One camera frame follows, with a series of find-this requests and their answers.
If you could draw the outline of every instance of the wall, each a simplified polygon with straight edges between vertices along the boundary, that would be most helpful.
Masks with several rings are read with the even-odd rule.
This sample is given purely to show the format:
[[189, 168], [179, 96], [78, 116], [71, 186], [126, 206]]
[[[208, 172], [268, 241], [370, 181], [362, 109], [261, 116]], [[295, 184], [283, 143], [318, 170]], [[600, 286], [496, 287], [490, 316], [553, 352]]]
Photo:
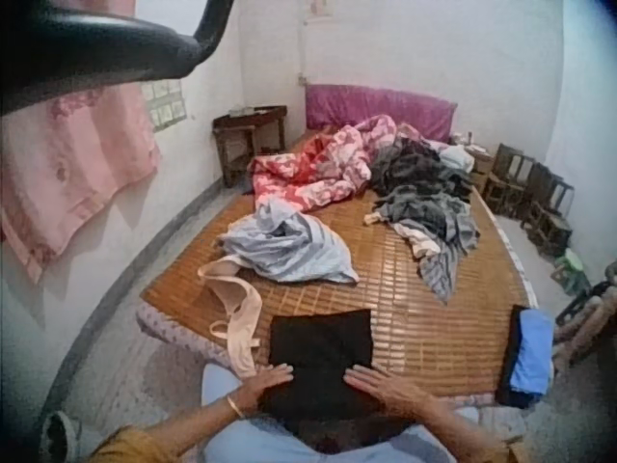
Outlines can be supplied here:
[[[139, 0], [137, 16], [192, 34], [204, 0]], [[212, 119], [243, 104], [238, 7], [216, 53], [182, 81], [188, 119], [156, 134], [159, 172], [120, 192], [33, 286], [2, 249], [3, 427], [25, 435], [102, 295], [156, 233], [220, 177]]]
[[457, 101], [455, 129], [489, 149], [499, 142], [544, 159], [559, 99], [561, 2], [554, 0], [246, 0], [241, 17], [245, 97], [293, 106], [304, 129], [311, 83], [409, 90]]
[[565, 0], [563, 20], [563, 85], [547, 163], [576, 189], [572, 246], [596, 283], [617, 259], [617, 18], [597, 0]]

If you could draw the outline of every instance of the bamboo mat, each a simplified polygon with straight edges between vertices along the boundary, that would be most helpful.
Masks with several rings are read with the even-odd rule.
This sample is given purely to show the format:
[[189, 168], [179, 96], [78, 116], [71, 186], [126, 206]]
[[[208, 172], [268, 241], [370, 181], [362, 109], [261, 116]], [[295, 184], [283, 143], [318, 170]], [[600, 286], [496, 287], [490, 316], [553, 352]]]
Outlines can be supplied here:
[[[372, 310], [374, 360], [413, 376], [434, 395], [493, 392], [501, 370], [513, 304], [527, 304], [523, 282], [508, 251], [480, 203], [471, 211], [482, 233], [478, 248], [462, 258], [456, 291], [439, 302], [417, 275], [411, 249], [385, 224], [364, 226], [376, 195], [331, 204], [314, 212], [349, 246], [360, 276], [355, 286], [327, 282], [280, 285], [243, 270], [263, 299], [255, 336], [262, 339], [255, 359], [266, 363], [274, 315]], [[144, 292], [143, 298], [180, 325], [225, 346], [209, 326], [225, 319], [218, 299], [203, 287], [197, 270], [223, 253], [213, 246], [228, 224], [254, 211], [252, 196], [238, 198], [193, 240], [181, 256]]]

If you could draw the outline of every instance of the light blue pants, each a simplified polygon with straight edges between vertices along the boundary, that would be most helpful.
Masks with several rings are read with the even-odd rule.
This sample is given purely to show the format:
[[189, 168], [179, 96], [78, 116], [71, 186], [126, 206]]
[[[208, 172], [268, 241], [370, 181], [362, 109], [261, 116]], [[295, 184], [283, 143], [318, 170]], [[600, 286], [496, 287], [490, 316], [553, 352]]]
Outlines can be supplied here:
[[[240, 380], [230, 371], [214, 364], [203, 370], [201, 403], [209, 404], [236, 389]], [[474, 408], [458, 413], [478, 422]], [[439, 441], [421, 425], [413, 425], [399, 436], [383, 444], [325, 455], [296, 439], [271, 419], [233, 422], [214, 436], [205, 447], [207, 463], [446, 463], [454, 458]]]

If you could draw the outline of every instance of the hand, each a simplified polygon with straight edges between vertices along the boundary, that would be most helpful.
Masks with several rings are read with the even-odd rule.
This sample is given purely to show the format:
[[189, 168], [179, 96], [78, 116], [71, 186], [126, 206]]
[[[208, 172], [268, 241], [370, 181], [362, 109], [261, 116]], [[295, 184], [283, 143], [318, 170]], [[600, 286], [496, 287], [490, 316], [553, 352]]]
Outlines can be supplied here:
[[245, 416], [250, 416], [257, 411], [259, 398], [266, 389], [288, 383], [293, 379], [290, 365], [272, 366], [262, 369], [252, 378], [246, 379], [242, 386], [229, 394], [229, 398], [236, 404]]
[[384, 368], [355, 365], [345, 371], [343, 380], [352, 388], [377, 398], [389, 415], [418, 419], [435, 398], [409, 378], [396, 376]]

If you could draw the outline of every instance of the black cloth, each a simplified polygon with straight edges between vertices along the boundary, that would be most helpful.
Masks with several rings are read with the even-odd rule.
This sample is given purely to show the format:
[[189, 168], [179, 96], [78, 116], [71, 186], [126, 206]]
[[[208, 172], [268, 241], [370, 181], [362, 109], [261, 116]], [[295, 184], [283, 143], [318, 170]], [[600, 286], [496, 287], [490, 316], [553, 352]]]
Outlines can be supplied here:
[[393, 145], [377, 151], [370, 170], [370, 187], [380, 196], [389, 195], [398, 186], [413, 185], [419, 195], [444, 192], [469, 202], [469, 175], [445, 166], [425, 142], [396, 139]]
[[297, 422], [365, 417], [380, 408], [375, 398], [343, 382], [346, 368], [371, 365], [369, 310], [275, 316], [270, 329], [269, 362], [292, 365], [294, 380], [266, 391], [262, 411]]
[[515, 305], [512, 308], [508, 345], [505, 349], [501, 376], [499, 377], [499, 384], [495, 392], [495, 400], [499, 405], [522, 409], [529, 408], [538, 399], [534, 394], [521, 393], [519, 391], [513, 391], [510, 388], [510, 378], [512, 377], [512, 372], [519, 358], [521, 339], [523, 337], [521, 332], [521, 312], [526, 310], [528, 310], [528, 308], [523, 306]]

